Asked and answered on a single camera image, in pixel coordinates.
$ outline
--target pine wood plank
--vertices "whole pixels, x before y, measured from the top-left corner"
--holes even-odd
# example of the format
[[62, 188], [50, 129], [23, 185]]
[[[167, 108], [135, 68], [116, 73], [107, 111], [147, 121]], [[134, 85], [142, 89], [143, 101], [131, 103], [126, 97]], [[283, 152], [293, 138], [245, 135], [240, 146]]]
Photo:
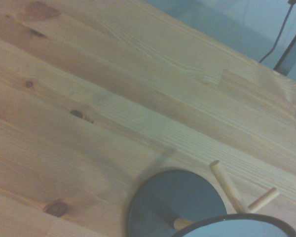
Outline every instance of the pine wood plank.
[[[29, 2], [0, 0], [4, 194], [64, 198], [64, 219], [121, 236], [141, 181], [186, 168], [222, 193], [207, 167], [219, 158], [250, 201], [278, 186], [261, 213], [296, 228], [296, 83], [140, 1], [44, 0], [61, 12], [44, 21]], [[249, 81], [245, 102], [221, 93], [225, 69]]]
[[0, 195], [0, 237], [105, 237]]

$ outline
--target wooden peg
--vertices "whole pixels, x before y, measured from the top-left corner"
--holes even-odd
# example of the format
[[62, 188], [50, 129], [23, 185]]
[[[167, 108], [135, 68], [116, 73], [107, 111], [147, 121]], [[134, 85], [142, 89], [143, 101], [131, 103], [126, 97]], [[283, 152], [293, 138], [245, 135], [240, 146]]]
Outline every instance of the wooden peg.
[[277, 188], [270, 189], [264, 195], [259, 197], [257, 200], [255, 200], [248, 206], [250, 213], [256, 213], [262, 207], [264, 207], [273, 199], [275, 199], [279, 194], [280, 192], [277, 190]]
[[249, 209], [243, 201], [240, 193], [236, 189], [233, 181], [228, 176], [226, 170], [221, 165], [219, 160], [212, 162], [209, 165], [210, 169], [214, 173], [218, 183], [222, 187], [226, 196], [228, 197], [231, 205], [235, 208], [237, 213], [249, 213]]
[[174, 229], [176, 229], [176, 231], [180, 231], [181, 229], [183, 229], [193, 223], [195, 223], [195, 222], [184, 219], [184, 218], [178, 218], [174, 221], [173, 226], [174, 226]]
[[279, 195], [277, 188], [272, 188], [247, 206], [220, 161], [212, 162], [209, 167], [237, 213], [255, 213]]

